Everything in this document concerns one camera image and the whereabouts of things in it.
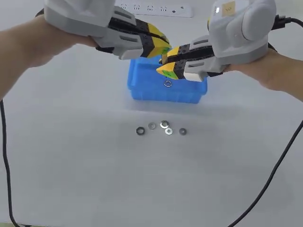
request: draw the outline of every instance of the label sticker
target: label sticker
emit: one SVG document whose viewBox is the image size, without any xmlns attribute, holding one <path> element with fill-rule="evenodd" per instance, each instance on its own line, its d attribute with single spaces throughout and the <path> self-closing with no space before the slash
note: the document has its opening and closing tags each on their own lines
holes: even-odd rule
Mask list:
<svg viewBox="0 0 303 227">
<path fill-rule="evenodd" d="M 231 1 L 222 5 L 222 17 L 233 16 L 236 13 L 236 2 Z"/>
</svg>

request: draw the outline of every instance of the human arm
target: human arm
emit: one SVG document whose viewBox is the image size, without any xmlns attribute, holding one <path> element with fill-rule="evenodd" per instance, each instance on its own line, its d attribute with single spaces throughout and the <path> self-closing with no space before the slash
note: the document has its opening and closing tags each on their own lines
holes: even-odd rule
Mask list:
<svg viewBox="0 0 303 227">
<path fill-rule="evenodd" d="M 68 34 L 49 25 L 43 16 L 0 32 L 0 100 L 31 67 L 46 64 L 75 44 L 97 46 L 88 37 Z"/>
<path fill-rule="evenodd" d="M 269 49 L 265 57 L 249 64 L 231 65 L 226 71 L 240 71 L 268 89 L 284 91 L 303 102 L 303 61 Z"/>
</svg>

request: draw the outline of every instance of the cable connector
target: cable connector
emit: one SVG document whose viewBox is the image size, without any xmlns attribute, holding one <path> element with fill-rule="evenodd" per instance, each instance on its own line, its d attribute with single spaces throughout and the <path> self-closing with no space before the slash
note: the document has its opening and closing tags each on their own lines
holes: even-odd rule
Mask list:
<svg viewBox="0 0 303 227">
<path fill-rule="evenodd" d="M 274 26 L 271 30 L 273 31 L 280 28 L 285 28 L 286 24 L 289 23 L 291 23 L 291 17 L 276 15 Z"/>
</svg>

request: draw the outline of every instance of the silver ring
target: silver ring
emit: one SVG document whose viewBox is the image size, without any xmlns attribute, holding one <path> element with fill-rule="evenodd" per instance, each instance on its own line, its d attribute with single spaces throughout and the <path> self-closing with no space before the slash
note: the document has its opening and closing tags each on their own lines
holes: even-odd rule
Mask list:
<svg viewBox="0 0 303 227">
<path fill-rule="evenodd" d="M 160 127 L 163 129 L 167 129 L 169 127 L 169 122 L 168 121 L 161 121 Z"/>
<path fill-rule="evenodd" d="M 172 82 L 171 82 L 170 80 L 166 80 L 166 81 L 164 82 L 164 86 L 166 86 L 166 87 L 171 87 L 171 86 L 172 86 Z"/>
<path fill-rule="evenodd" d="M 167 128 L 165 133 L 170 136 L 173 133 L 173 130 L 171 128 Z"/>
<path fill-rule="evenodd" d="M 154 129 L 156 128 L 156 123 L 154 123 L 154 122 L 149 123 L 149 124 L 148 124 L 148 128 L 149 128 L 150 130 L 154 130 Z"/>
</svg>

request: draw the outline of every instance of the metal washer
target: metal washer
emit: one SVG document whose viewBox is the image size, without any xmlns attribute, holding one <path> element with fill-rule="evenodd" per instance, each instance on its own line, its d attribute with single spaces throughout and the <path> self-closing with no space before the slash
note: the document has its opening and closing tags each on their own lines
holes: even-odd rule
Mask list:
<svg viewBox="0 0 303 227">
<path fill-rule="evenodd" d="M 169 127 L 169 122 L 168 121 L 161 121 L 160 127 L 163 129 L 167 129 Z"/>
<path fill-rule="evenodd" d="M 185 135 L 187 134 L 187 130 L 184 129 L 184 128 L 181 128 L 181 129 L 179 130 L 179 133 L 180 133 L 180 135 L 185 136 Z"/>
<path fill-rule="evenodd" d="M 172 135 L 172 133 L 173 133 L 173 130 L 171 129 L 171 128 L 167 128 L 166 130 L 165 130 L 165 133 L 167 134 L 167 135 Z"/>
<path fill-rule="evenodd" d="M 149 128 L 150 130 L 154 130 L 156 127 L 157 127 L 157 125 L 156 125 L 156 123 L 154 123 L 154 122 L 151 122 L 151 123 L 148 124 L 148 128 Z"/>
<path fill-rule="evenodd" d="M 145 134 L 145 128 L 144 127 L 138 127 L 136 130 L 137 135 L 142 136 Z"/>
</svg>

